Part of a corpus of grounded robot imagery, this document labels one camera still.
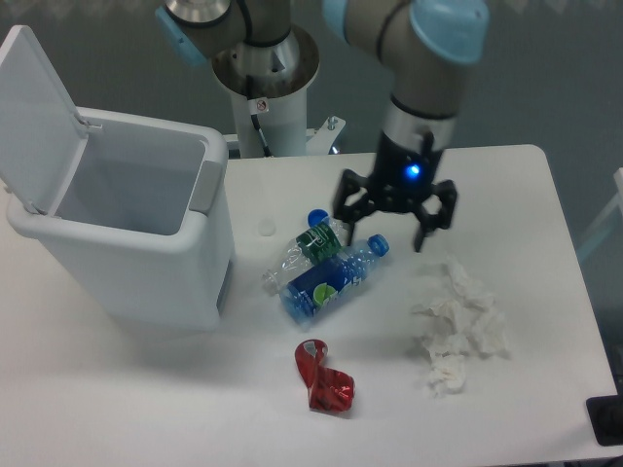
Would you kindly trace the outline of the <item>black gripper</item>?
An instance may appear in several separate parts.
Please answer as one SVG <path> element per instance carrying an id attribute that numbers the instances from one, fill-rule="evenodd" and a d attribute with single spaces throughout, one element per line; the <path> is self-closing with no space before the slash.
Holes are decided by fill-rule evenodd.
<path id="1" fill-rule="evenodd" d="M 426 130 L 415 148 L 405 148 L 382 134 L 372 172 L 361 176 L 351 169 L 342 172 L 332 201 L 333 217 L 347 227 L 352 243 L 356 224 L 377 211 L 412 212 L 419 221 L 413 248 L 421 252 L 426 238 L 448 230 L 453 222 L 458 191 L 453 180 L 433 183 L 442 151 L 434 151 L 435 138 Z M 424 204 L 438 200 L 430 212 Z"/>

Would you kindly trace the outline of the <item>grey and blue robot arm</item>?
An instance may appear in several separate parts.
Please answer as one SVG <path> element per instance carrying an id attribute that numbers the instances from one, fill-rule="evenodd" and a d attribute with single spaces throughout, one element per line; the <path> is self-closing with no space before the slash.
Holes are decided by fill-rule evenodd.
<path id="1" fill-rule="evenodd" d="M 448 147 L 490 14 L 483 1 L 326 1 L 327 26 L 394 77 L 370 174 L 345 170 L 333 215 L 349 231 L 377 212 L 416 216 L 414 245 L 453 220 L 458 194 L 435 174 Z M 164 1 L 157 21 L 191 64 L 209 62 L 240 112 L 237 133 L 252 157 L 271 157 L 293 132 L 284 100 L 304 95 L 319 68 L 313 38 L 287 1 Z"/>

